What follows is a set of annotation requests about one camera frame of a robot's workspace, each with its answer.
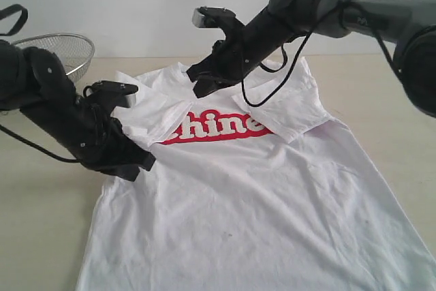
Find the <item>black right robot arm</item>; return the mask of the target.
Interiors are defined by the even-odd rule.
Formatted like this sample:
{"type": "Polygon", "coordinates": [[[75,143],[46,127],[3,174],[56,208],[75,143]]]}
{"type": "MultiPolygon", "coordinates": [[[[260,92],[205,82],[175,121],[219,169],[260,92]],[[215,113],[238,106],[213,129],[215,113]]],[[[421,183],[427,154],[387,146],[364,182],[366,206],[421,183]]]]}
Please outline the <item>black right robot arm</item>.
{"type": "Polygon", "coordinates": [[[386,60],[410,102],[435,116],[434,0],[269,0],[247,24],[225,8],[199,7],[193,24],[221,29],[225,38],[187,75],[202,98],[239,83],[274,51],[312,35],[374,37],[381,48],[393,43],[386,60]]]}

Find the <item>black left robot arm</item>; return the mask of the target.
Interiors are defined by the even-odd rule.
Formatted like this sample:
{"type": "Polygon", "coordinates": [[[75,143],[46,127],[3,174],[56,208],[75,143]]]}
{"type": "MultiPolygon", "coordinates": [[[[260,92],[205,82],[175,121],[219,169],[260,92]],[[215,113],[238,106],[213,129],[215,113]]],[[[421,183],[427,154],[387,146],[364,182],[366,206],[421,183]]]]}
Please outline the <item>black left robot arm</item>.
{"type": "Polygon", "coordinates": [[[136,85],[103,80],[79,95],[55,53],[1,41],[1,109],[19,110],[67,149],[71,164],[128,181],[153,167],[154,155],[112,116],[136,92],[136,85]]]}

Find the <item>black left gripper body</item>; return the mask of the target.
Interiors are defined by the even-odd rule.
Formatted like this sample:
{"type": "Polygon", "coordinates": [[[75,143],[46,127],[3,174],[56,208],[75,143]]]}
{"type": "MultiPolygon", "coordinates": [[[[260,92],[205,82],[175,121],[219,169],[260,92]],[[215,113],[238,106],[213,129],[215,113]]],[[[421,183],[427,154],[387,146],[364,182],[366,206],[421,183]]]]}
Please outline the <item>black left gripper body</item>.
{"type": "Polygon", "coordinates": [[[140,148],[122,131],[121,123],[98,106],[52,106],[50,134],[90,170],[105,174],[109,165],[134,164],[140,148]]]}

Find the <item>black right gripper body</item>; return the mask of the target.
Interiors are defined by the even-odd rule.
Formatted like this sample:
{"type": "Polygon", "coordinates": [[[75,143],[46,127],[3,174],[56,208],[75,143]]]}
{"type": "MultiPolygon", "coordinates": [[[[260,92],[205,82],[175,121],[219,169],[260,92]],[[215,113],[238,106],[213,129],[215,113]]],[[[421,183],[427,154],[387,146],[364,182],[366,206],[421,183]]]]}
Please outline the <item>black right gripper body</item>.
{"type": "Polygon", "coordinates": [[[205,76],[218,83],[238,83],[258,66],[268,73],[278,72],[262,62],[282,44],[281,27],[247,25],[235,40],[212,54],[205,76]]]}

